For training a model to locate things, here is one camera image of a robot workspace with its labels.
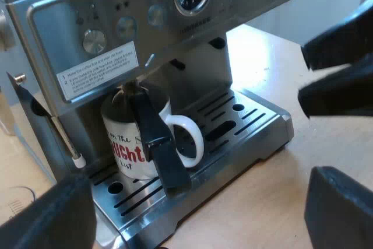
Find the drip tray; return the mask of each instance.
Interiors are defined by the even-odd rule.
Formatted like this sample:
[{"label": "drip tray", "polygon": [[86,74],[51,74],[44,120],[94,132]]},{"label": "drip tray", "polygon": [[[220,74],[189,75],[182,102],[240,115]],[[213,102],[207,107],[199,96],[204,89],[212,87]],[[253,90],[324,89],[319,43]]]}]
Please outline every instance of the drip tray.
[{"label": "drip tray", "polygon": [[[288,112],[246,90],[215,92],[180,114],[192,118],[205,139],[203,159],[189,169],[190,191],[168,199],[158,178],[133,180],[123,175],[116,163],[90,177],[96,205],[128,248],[159,245],[184,216],[294,135]],[[181,153],[195,155],[187,131],[175,127],[175,138]]]}]

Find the printed instructions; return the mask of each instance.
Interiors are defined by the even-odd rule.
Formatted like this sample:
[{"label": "printed instructions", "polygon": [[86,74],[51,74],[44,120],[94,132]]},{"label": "printed instructions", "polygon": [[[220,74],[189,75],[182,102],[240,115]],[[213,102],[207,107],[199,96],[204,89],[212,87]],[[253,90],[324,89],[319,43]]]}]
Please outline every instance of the printed instructions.
[{"label": "printed instructions", "polygon": [[132,41],[60,72],[57,79],[66,100],[71,100],[137,66],[139,63]]}]

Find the brand logo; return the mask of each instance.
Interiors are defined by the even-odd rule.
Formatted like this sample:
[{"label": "brand logo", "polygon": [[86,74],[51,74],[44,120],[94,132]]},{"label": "brand logo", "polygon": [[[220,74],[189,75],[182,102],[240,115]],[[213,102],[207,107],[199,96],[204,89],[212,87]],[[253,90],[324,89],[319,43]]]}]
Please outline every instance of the brand logo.
[{"label": "brand logo", "polygon": [[193,23],[190,26],[183,28],[182,30],[180,30],[180,33],[183,34],[188,31],[191,31],[199,26],[203,26],[205,23],[208,23],[209,21],[211,21],[211,17],[206,17],[203,20],[200,20],[199,22]]}]

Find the stainless steel espresso machine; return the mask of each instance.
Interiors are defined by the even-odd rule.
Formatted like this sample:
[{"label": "stainless steel espresso machine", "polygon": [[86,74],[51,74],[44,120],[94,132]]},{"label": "stainless steel espresso machine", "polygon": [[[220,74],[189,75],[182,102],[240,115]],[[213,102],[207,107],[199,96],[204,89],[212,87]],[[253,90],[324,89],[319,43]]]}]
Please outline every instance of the stainless steel espresso machine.
[{"label": "stainless steel espresso machine", "polygon": [[[0,0],[1,90],[19,138],[59,181],[86,173],[104,248],[153,248],[202,202],[294,135],[288,112],[232,90],[226,31],[288,0]],[[176,198],[118,171],[100,106],[142,77],[202,131],[205,154]],[[194,155],[175,127],[177,148]]]}]

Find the mug handle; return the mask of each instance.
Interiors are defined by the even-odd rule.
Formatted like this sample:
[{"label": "mug handle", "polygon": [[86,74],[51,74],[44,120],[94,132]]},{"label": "mug handle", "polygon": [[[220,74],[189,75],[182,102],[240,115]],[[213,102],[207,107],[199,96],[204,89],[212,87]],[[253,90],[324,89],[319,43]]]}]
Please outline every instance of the mug handle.
[{"label": "mug handle", "polygon": [[178,125],[179,127],[182,127],[189,132],[196,145],[196,158],[193,159],[190,157],[185,157],[179,151],[176,150],[176,152],[178,153],[185,167],[196,166],[202,159],[204,152],[203,136],[200,132],[199,127],[196,125],[195,122],[193,122],[192,119],[182,115],[168,115],[165,123],[168,126]]}]

